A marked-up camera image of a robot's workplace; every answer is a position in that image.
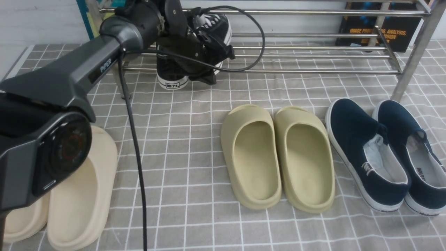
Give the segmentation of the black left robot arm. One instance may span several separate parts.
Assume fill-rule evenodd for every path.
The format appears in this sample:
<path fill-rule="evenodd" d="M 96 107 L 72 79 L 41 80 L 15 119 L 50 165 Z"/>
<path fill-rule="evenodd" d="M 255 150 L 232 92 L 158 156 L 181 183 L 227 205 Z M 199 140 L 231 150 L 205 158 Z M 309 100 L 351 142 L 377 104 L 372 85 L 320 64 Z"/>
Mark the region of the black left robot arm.
<path fill-rule="evenodd" d="M 179 0 L 128 0 L 99 36 L 56 61 L 1 82 L 1 242 L 13 210 L 32 205 L 78 170 L 96 121 L 87 94 L 126 56 L 160 45 L 179 70 L 214 85 L 229 42 L 206 27 L 210 9 L 184 12 Z"/>

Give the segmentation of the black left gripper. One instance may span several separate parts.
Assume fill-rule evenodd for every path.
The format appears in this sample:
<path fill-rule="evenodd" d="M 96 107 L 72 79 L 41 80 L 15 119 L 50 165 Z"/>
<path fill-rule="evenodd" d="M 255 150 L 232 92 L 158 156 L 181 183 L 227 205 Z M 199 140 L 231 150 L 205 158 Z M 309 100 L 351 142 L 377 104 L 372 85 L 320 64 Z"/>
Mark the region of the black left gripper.
<path fill-rule="evenodd" d="M 205 14 L 199 8 L 189 11 L 187 14 L 201 15 Z M 185 37 L 168 36 L 161 38 L 157 44 L 157 53 L 161 52 L 175 59 L 178 65 L 185 71 L 185 75 L 189 76 L 189 81 L 198 81 L 207 85 L 214 85 L 217 83 L 216 76 L 219 73 L 219 68 L 214 64 L 205 62 L 210 53 L 201 46 L 201 42 L 193 34 L 191 28 L 187 27 Z M 229 46 L 223 48 L 224 60 L 233 56 L 234 51 L 231 43 Z"/>

